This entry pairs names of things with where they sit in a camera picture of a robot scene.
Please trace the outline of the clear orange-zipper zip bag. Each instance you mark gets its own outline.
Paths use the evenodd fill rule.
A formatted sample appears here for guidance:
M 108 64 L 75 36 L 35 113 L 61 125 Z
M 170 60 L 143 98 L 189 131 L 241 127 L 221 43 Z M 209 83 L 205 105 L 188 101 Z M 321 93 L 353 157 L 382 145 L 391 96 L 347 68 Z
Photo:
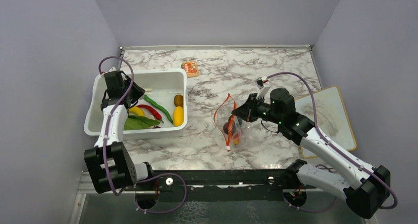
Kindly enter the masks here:
M 250 124 L 243 120 L 242 126 L 239 126 L 234 122 L 235 116 L 231 114 L 232 110 L 241 105 L 241 101 L 235 99 L 233 95 L 228 93 L 223 102 L 216 108 L 212 116 L 213 123 L 219 130 L 220 135 L 220 138 L 216 138 L 215 140 L 219 145 L 225 148 L 227 152 L 231 152 L 237 149 L 244 149 L 244 147 L 246 147 L 251 140 L 250 133 L 252 131 L 252 127 Z M 230 126 L 232 123 L 234 124 L 234 133 L 241 133 L 241 142 L 238 145 L 233 145 L 231 133 L 225 134 L 223 132 L 223 125 L 226 122 L 229 122 Z

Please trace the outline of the purple passion fruit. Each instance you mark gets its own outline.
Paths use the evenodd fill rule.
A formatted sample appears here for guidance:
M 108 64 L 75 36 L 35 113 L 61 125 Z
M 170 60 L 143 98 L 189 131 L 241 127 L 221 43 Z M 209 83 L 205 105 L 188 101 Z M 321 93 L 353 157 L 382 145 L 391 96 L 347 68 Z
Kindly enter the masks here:
M 226 122 L 224 125 L 223 125 L 223 132 L 225 133 L 225 134 L 229 134 L 229 133 L 231 133 L 231 134 L 233 134 L 234 133 L 234 124 L 232 123 L 231 124 L 231 126 L 230 126 L 230 123 L 229 122 Z

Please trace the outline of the green chili pepper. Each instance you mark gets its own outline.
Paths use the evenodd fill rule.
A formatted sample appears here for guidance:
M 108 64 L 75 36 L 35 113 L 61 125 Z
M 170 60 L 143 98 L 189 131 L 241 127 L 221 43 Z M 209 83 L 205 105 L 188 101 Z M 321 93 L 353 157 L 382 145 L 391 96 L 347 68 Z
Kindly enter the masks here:
M 156 109 L 158 109 L 159 111 L 161 111 L 168 119 L 168 121 L 170 123 L 173 123 L 173 119 L 170 115 L 170 113 L 160 104 L 158 104 L 157 102 L 155 102 L 154 100 L 152 100 L 150 97 L 148 97 L 147 95 L 144 95 L 144 100 L 148 103 L 150 103 L 152 106 L 154 106 Z

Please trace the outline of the red bell pepper toy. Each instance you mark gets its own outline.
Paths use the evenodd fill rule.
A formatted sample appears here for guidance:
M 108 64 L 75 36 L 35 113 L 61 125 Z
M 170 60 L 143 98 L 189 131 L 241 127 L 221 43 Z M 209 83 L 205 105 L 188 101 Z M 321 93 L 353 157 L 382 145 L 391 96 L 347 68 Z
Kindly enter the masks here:
M 238 145 L 241 142 L 241 133 L 234 133 L 232 135 L 232 143 L 233 145 Z

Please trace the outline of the brown kiwi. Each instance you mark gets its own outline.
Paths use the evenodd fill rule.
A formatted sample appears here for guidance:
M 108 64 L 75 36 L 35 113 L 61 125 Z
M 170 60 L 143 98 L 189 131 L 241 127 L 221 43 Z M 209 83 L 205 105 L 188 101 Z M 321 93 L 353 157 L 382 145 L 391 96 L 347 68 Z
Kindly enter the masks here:
M 175 95 L 174 96 L 174 105 L 175 107 L 184 107 L 184 97 L 182 95 Z

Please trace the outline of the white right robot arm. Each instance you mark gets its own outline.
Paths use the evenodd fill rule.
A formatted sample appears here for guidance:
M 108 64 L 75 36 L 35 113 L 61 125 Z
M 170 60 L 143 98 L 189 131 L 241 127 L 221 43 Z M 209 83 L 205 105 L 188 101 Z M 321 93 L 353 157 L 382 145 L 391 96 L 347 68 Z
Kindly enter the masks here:
M 246 122 L 262 119 L 277 124 L 278 132 L 285 138 L 307 148 L 335 170 L 320 171 L 303 160 L 295 161 L 284 175 L 289 187 L 304 184 L 319 188 L 345 201 L 364 219 L 370 219 L 382 208 L 390 195 L 391 174 L 386 167 L 362 161 L 325 136 L 312 120 L 296 111 L 295 99 L 286 89 L 274 89 L 270 101 L 265 103 L 252 93 L 232 115 Z

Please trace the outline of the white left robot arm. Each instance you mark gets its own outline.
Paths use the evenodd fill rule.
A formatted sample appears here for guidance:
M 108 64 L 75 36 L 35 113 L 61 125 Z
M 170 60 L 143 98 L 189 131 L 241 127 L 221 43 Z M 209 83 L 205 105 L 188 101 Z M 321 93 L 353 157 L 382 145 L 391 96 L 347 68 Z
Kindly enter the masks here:
M 119 195 L 125 187 L 138 184 L 147 190 L 155 177 L 148 162 L 135 165 L 123 143 L 124 126 L 130 106 L 145 90 L 123 71 L 104 73 L 106 90 L 100 105 L 103 122 L 92 149 L 84 152 L 84 161 L 98 194 L 108 191 Z

